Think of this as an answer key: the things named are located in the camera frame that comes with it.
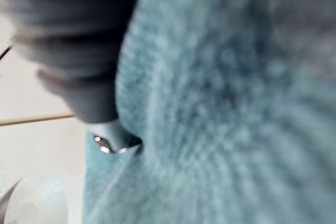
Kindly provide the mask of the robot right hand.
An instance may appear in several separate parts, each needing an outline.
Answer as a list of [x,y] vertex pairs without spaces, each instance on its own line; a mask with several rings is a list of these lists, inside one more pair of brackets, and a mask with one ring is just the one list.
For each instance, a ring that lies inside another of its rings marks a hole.
[[38,64],[46,89],[61,97],[99,148],[119,154],[141,144],[118,120],[115,76],[138,0],[1,0],[14,45]]

